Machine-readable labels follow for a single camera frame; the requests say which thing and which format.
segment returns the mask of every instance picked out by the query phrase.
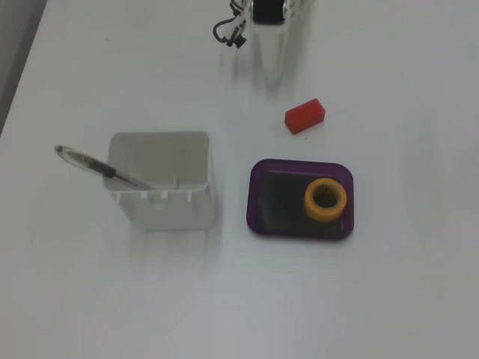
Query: black cable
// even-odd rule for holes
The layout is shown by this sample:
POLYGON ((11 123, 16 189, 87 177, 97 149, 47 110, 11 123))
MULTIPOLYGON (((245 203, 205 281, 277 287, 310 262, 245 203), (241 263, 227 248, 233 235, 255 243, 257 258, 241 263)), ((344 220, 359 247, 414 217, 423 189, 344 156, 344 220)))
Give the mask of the black cable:
POLYGON ((218 22, 218 23, 215 25, 215 27, 213 28, 213 36, 214 36, 220 43, 227 43, 227 42, 228 42, 228 39, 227 39, 226 37, 220 38, 220 36, 218 36, 218 33, 216 32, 216 30, 218 30, 218 28, 219 28, 220 26, 224 25, 224 24, 229 24, 230 22, 233 22, 235 19, 236 19, 236 16, 235 16, 235 17, 232 17, 231 19, 218 22))
POLYGON ((233 34, 231 35, 231 39, 226 43, 226 45, 228 45, 229 47, 232 47, 232 45, 234 44, 234 38, 237 36, 239 29, 240 29, 239 26, 237 26, 234 29, 233 34))
POLYGON ((234 7, 233 3, 230 2, 230 7, 231 7, 231 10, 233 11, 233 15, 234 16, 239 16, 241 15, 241 11, 239 11, 236 7, 234 7))

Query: white plastic box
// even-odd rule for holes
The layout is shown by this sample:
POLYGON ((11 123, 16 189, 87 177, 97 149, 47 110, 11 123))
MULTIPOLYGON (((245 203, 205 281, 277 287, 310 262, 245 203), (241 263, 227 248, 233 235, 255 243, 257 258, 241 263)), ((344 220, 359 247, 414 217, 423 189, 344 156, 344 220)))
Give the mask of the white plastic box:
POLYGON ((108 164, 153 186, 135 191, 103 179, 132 224, 140 230, 211 230, 217 195, 205 132, 118 133, 110 141, 108 164))

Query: cable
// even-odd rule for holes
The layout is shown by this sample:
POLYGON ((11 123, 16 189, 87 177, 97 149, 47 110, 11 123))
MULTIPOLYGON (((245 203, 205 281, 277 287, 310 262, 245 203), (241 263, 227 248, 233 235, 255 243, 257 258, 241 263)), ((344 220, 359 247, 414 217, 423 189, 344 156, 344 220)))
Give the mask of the cable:
POLYGON ((220 38, 220 36, 218 36, 218 33, 216 32, 216 30, 218 30, 218 28, 222 25, 229 24, 230 22, 233 22, 235 19, 236 19, 236 17, 232 17, 231 19, 218 22, 215 25, 215 27, 213 28, 213 36, 218 40, 218 42, 227 43, 228 39, 226 37, 220 38))
POLYGON ((226 45, 232 47, 232 45, 234 44, 234 38, 237 36, 239 29, 239 26, 234 29, 233 34, 231 35, 231 39, 226 43, 226 45))
POLYGON ((243 6, 239 6, 239 5, 237 4, 237 2, 234 1, 234 0, 231 0, 231 4, 233 4, 234 6, 236 6, 237 8, 239 8, 241 11, 244 11, 244 10, 245 10, 245 8, 244 8, 243 6))

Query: tape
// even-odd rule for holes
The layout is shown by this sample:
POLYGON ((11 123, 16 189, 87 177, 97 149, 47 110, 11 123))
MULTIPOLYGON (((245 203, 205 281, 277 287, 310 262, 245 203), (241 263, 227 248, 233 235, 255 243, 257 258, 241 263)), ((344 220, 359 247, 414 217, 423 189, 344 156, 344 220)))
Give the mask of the tape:
POLYGON ((305 210, 315 221, 336 221, 342 216, 346 202, 346 190, 330 178, 317 179, 306 189, 305 210))

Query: pen grip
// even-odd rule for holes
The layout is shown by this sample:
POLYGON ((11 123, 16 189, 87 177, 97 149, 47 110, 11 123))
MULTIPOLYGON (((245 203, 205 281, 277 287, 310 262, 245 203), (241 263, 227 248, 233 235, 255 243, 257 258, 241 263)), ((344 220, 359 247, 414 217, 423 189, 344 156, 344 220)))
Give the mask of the pen grip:
POLYGON ((117 173, 117 171, 113 167, 110 167, 106 163, 103 163, 103 162, 98 161, 96 159, 91 159, 90 163, 88 164, 88 167, 91 170, 93 170, 93 171, 95 171, 95 172, 97 172, 97 173, 99 173, 99 174, 101 174, 101 175, 103 175, 107 178, 113 178, 113 177, 115 177, 115 174, 117 173))

